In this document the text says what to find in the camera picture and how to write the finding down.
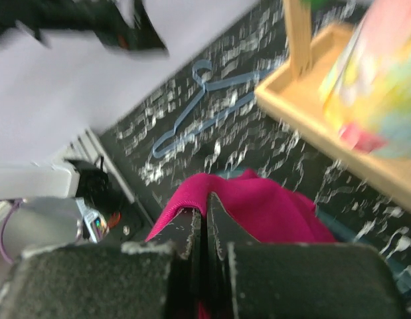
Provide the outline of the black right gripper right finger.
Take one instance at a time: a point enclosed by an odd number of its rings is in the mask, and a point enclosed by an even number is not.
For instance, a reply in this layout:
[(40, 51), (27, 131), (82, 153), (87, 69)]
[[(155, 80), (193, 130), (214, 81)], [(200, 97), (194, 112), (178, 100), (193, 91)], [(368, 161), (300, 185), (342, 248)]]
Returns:
[(368, 245), (269, 244), (216, 194), (207, 200), (211, 318), (406, 318), (387, 263)]

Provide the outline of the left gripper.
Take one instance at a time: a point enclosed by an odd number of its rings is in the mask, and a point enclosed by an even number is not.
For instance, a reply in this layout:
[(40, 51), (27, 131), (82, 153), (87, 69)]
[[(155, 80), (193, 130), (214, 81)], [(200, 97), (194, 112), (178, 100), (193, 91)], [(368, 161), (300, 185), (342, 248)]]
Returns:
[(43, 30), (93, 31), (113, 36), (113, 45), (125, 50), (168, 53), (143, 1), (130, 3), (132, 26), (124, 21), (113, 1), (0, 1), (0, 37), (21, 23), (41, 43)]

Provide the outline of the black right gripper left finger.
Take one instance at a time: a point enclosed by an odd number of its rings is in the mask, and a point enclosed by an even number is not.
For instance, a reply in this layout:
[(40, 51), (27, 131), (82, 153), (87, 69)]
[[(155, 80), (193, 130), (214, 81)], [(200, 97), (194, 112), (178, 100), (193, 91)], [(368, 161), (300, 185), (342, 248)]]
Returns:
[(0, 290), (0, 318), (196, 318), (201, 215), (146, 243), (26, 249)]

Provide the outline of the magenta pleated skirt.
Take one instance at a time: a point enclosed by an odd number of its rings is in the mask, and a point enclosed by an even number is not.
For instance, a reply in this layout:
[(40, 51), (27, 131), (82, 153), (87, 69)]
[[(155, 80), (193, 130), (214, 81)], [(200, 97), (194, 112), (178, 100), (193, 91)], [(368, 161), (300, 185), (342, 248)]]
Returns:
[(151, 240), (182, 209), (198, 209), (206, 216), (207, 198), (218, 195), (227, 213), (261, 243), (334, 243), (336, 240), (316, 217), (316, 206), (306, 196), (247, 169), (225, 179), (198, 173), (184, 180), (147, 236)]

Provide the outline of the light blue plastic hanger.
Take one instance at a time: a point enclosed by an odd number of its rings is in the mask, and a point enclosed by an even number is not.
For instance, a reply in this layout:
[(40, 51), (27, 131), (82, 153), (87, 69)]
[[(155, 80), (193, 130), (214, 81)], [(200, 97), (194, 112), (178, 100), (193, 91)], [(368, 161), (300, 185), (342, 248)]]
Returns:
[(253, 87), (271, 71), (272, 68), (258, 69), (216, 78), (212, 75), (211, 61), (196, 61), (191, 72), (198, 92), (188, 99), (188, 104), (174, 120), (172, 127), (156, 139), (151, 147), (151, 155), (159, 159), (179, 151), (244, 105), (254, 103)]

